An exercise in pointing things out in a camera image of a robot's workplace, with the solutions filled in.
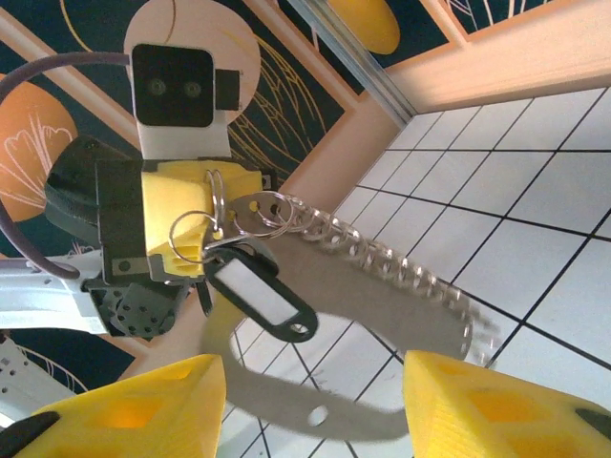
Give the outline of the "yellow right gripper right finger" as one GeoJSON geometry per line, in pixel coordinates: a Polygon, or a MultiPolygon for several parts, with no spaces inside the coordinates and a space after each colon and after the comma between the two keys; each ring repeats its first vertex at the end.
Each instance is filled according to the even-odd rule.
{"type": "Polygon", "coordinates": [[[404,360],[414,458],[611,458],[611,411],[427,351],[404,360]]]}

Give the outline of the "black key tag white label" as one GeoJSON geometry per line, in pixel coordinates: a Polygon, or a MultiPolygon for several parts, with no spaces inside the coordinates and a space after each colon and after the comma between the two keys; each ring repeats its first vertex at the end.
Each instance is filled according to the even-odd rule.
{"type": "Polygon", "coordinates": [[[314,309],[280,278],[271,252],[257,239],[221,241],[204,251],[204,273],[230,303],[278,340],[302,343],[319,327],[314,309]]]}

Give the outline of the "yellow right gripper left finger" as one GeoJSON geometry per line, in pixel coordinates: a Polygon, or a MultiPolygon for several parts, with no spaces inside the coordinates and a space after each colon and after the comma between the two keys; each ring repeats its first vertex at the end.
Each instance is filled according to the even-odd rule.
{"type": "Polygon", "coordinates": [[[202,354],[43,406],[0,432],[0,458],[216,458],[221,356],[202,354]]]}

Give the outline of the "metal key holder with rings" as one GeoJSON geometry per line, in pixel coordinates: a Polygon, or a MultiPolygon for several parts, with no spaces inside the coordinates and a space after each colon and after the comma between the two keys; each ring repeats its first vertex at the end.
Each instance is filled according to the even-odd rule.
{"type": "MultiPolygon", "coordinates": [[[[360,324],[399,350],[489,362],[497,326],[460,289],[350,224],[272,191],[226,201],[215,216],[223,239],[208,241],[205,249],[242,238],[262,242],[279,265],[280,280],[316,312],[318,330],[326,314],[360,324]]],[[[230,337],[249,317],[216,293],[201,346],[221,356],[231,404],[322,439],[384,441],[407,433],[402,410],[359,405],[244,367],[232,352],[230,337]]]]}

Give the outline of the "aluminium corner post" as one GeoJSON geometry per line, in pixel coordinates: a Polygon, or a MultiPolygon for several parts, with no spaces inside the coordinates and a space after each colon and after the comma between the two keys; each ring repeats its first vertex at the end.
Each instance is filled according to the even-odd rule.
{"type": "Polygon", "coordinates": [[[382,106],[393,122],[399,127],[407,125],[416,115],[415,109],[328,2],[287,1],[305,21],[314,26],[330,50],[382,106]]]}

